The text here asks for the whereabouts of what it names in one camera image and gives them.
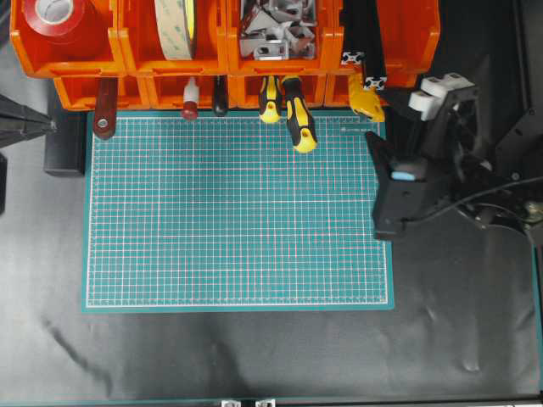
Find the yellow utility knife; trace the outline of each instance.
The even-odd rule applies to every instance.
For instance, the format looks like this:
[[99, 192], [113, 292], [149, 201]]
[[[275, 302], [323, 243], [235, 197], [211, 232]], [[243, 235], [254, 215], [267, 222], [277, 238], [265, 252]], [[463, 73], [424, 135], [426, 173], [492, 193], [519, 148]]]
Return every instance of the yellow utility knife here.
[[276, 76], [265, 76], [258, 97], [260, 119], [264, 123], [277, 123], [281, 119], [283, 97]]
[[364, 114], [375, 123], [384, 122], [381, 100], [374, 89], [363, 89], [362, 73], [349, 76], [349, 105], [356, 114]]
[[294, 149], [309, 153], [317, 144], [315, 120], [305, 104], [302, 82], [298, 76], [285, 76], [282, 84], [287, 101], [287, 127]]

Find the screwdriver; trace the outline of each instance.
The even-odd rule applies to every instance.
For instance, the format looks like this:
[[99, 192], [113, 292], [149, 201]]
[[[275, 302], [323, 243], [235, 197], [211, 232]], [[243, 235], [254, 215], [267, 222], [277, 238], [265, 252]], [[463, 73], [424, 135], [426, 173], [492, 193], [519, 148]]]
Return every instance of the screwdriver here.
[[216, 76], [213, 85], [213, 112], [217, 117], [224, 117], [228, 114], [228, 90], [227, 78]]
[[309, 153], [316, 148], [315, 120], [305, 104], [302, 82], [298, 76], [283, 78], [283, 89], [287, 101], [287, 127], [294, 149]]
[[198, 102], [200, 99], [200, 88], [196, 85], [196, 79], [191, 76], [183, 92], [183, 119], [193, 121], [198, 118]]
[[276, 76], [265, 76], [258, 96], [260, 119], [264, 123], [277, 123], [281, 119], [283, 98]]

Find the black cable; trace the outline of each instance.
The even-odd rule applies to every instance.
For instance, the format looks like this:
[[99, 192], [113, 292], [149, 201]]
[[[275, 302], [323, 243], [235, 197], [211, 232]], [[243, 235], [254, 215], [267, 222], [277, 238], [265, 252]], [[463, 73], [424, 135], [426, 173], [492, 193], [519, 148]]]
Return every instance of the black cable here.
[[508, 183], [500, 185], [498, 187], [485, 189], [483, 191], [479, 191], [479, 192], [476, 192], [476, 193], [474, 193], [472, 195], [469, 195], [469, 196], [467, 196], [465, 198], [459, 199], [458, 201], [456, 201], [454, 203], [451, 203], [450, 205], [447, 205], [442, 209], [436, 210], [435, 212], [433, 212], [431, 214], [422, 216], [420, 218], [407, 219], [407, 220], [404, 220], [404, 222], [409, 223], [411, 225], [420, 225], [421, 223], [428, 222], [430, 220], [434, 220], [435, 218], [438, 218], [441, 215], [446, 214], [447, 212], [459, 207], [460, 205], [467, 204], [469, 201], [472, 201], [474, 199], [481, 198], [481, 197], [483, 197], [485, 195], [490, 195], [491, 193], [494, 193], [494, 192], [499, 192], [499, 191], [501, 191], [503, 189], [508, 189], [508, 188], [511, 188], [511, 187], [519, 187], [521, 185], [532, 184], [532, 183], [538, 182], [538, 181], [543, 181], [543, 176], [536, 176], [534, 178], [529, 178], [527, 180], [522, 180], [522, 181], [508, 182]]

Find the screwdriver handle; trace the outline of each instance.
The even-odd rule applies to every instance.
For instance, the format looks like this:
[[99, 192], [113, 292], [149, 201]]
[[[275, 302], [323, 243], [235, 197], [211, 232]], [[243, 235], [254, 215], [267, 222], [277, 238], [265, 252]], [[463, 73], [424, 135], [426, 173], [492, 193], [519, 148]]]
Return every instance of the screwdriver handle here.
[[215, 77], [212, 104], [215, 116], [224, 117], [228, 114], [227, 77], [224, 75]]
[[102, 140], [108, 140], [115, 134], [118, 91], [118, 78], [100, 78], [98, 80], [98, 95], [96, 96], [92, 131]]
[[315, 120], [305, 104], [302, 82], [298, 76], [285, 76], [283, 89], [287, 102], [287, 127], [294, 149], [309, 153], [316, 148]]
[[277, 123], [281, 119], [283, 97], [276, 76], [265, 76], [258, 96], [260, 119], [264, 123]]

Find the grid lines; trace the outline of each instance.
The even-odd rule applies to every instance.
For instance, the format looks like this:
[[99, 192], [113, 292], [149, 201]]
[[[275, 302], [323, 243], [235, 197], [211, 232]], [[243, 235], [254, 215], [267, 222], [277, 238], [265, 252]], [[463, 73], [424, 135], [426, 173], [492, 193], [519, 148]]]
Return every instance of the grid lines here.
[[363, 139], [382, 129], [315, 119], [298, 154], [284, 120], [120, 114], [89, 147], [84, 309], [390, 305]]

